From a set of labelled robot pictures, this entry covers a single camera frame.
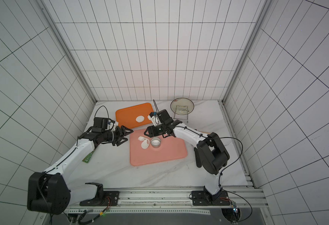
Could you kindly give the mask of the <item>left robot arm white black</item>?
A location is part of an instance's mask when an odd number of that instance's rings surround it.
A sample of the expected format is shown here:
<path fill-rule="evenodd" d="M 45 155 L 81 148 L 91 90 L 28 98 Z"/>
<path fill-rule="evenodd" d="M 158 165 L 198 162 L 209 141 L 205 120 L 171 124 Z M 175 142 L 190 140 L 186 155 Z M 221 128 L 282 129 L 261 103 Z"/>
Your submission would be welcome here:
<path fill-rule="evenodd" d="M 106 201 L 103 185 L 87 182 L 71 187 L 69 178 L 86 156 L 101 144 L 120 146 L 133 133 L 110 118 L 94 118 L 94 124 L 82 133 L 74 146 L 43 172 L 33 173 L 28 182 L 27 209 L 59 215 L 75 203 L 101 206 Z"/>

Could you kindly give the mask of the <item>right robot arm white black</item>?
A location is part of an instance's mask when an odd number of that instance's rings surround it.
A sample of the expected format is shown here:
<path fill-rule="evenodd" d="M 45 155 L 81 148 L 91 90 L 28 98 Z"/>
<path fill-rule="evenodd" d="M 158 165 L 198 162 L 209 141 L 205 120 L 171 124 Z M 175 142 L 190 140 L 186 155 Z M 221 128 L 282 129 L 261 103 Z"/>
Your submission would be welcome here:
<path fill-rule="evenodd" d="M 198 168 L 204 168 L 211 176 L 204 185 L 204 193 L 211 200 L 221 194 L 221 170 L 227 166 L 230 155 L 217 133 L 204 134 L 189 128 L 180 120 L 174 120 L 164 109 L 151 112 L 148 119 L 152 126 L 147 127 L 144 135 L 150 138 L 162 136 L 174 137 L 191 144 L 195 151 Z"/>

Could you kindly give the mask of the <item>green yellow packet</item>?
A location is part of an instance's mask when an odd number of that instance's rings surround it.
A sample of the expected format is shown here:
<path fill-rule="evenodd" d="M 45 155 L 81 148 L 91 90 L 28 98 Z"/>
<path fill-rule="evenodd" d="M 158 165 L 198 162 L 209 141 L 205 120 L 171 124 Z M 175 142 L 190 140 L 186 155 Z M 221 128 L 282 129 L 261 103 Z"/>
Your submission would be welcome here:
<path fill-rule="evenodd" d="M 89 153 L 83 160 L 82 162 L 85 162 L 85 163 L 89 163 L 92 155 L 93 155 L 94 151 L 92 151 L 91 153 Z"/>

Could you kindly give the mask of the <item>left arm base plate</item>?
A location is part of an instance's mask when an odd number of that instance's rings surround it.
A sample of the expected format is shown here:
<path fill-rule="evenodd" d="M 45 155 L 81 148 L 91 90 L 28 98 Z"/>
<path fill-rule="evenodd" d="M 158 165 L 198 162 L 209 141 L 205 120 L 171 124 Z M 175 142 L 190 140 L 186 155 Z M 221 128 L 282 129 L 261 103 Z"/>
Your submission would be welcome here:
<path fill-rule="evenodd" d="M 103 191 L 100 194 L 96 194 L 93 199 L 81 201 L 80 206 L 91 206 L 91 207 L 99 207 L 99 206 L 117 206 L 119 200 L 119 191 Z"/>

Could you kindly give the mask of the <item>pink plastic tray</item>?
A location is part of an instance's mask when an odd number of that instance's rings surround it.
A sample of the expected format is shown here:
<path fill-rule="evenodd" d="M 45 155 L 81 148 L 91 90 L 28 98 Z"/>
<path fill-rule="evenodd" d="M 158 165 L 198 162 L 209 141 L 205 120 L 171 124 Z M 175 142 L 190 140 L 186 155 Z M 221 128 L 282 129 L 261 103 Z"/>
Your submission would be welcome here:
<path fill-rule="evenodd" d="M 168 138 L 159 137 L 160 146 L 158 148 L 151 145 L 151 138 L 149 138 L 149 147 L 143 149 L 141 147 L 142 142 L 138 140 L 138 137 L 146 137 L 144 132 L 144 129 L 137 130 L 130 135 L 130 164 L 132 166 L 137 167 L 187 157 L 185 142 L 172 136 Z"/>

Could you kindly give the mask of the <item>white dough on orange tray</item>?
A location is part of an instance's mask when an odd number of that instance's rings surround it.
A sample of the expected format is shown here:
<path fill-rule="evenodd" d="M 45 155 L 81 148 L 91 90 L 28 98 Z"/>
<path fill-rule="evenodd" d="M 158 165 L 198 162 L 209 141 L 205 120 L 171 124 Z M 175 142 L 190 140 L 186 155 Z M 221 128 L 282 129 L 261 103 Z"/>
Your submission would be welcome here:
<path fill-rule="evenodd" d="M 138 123 L 142 123 L 142 122 L 144 122 L 144 119 L 145 119 L 144 116 L 137 116 L 135 121 Z"/>

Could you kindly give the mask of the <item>white dough scrap strip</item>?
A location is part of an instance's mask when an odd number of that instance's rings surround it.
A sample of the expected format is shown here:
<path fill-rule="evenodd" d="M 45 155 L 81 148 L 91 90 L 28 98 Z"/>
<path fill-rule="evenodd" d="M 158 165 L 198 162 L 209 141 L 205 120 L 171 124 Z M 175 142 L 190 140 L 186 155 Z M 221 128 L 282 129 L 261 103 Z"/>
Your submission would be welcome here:
<path fill-rule="evenodd" d="M 147 148 L 149 147 L 150 141 L 149 141 L 148 138 L 145 138 L 145 137 L 143 137 L 143 136 L 139 136 L 139 137 L 138 137 L 138 140 L 142 142 L 142 143 L 141 143 L 141 147 L 142 147 L 143 149 L 147 149 Z"/>

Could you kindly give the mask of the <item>orange plastic tray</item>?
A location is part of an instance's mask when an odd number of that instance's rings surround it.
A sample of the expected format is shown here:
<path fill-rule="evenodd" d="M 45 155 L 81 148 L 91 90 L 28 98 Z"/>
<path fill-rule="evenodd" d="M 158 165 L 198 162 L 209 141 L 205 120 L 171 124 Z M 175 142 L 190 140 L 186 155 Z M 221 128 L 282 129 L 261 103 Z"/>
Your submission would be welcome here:
<path fill-rule="evenodd" d="M 148 115 L 153 112 L 152 105 L 150 103 L 144 103 L 136 106 L 131 106 L 116 111 L 116 121 L 119 126 L 125 126 L 127 128 L 136 128 L 151 124 L 152 122 L 148 119 Z M 135 121 L 137 116 L 144 116 L 144 122 L 138 123 Z"/>

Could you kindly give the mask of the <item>aluminium mounting rail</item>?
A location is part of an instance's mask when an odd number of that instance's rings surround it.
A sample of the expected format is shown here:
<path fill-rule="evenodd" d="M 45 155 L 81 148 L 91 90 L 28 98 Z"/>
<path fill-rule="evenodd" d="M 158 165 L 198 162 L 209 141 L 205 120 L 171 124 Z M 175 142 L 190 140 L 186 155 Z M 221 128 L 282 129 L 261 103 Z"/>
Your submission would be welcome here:
<path fill-rule="evenodd" d="M 104 189 L 103 191 L 119 191 L 119 200 L 117 206 L 91 207 L 80 206 L 73 203 L 66 206 L 61 212 L 66 214 L 100 213 L 107 209 L 108 213 L 160 213 L 160 212 L 180 212 L 180 213 L 198 213 L 207 214 L 210 208 L 228 208 L 228 209 L 256 209 L 268 208 L 267 200 L 263 191 L 252 187 L 226 187 L 225 191 L 231 200 L 230 206 L 194 206 L 189 199 L 192 191 L 203 191 L 198 187 L 182 188 L 120 188 Z"/>

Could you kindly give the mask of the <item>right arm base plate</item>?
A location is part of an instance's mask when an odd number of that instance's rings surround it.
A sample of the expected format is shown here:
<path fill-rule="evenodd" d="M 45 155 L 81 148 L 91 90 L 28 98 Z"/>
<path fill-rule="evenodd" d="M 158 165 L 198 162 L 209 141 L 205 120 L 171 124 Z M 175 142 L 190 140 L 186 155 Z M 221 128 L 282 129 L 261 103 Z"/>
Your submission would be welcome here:
<path fill-rule="evenodd" d="M 212 195 L 207 191 L 192 191 L 189 199 L 194 206 L 230 206 L 231 200 L 226 191 Z"/>

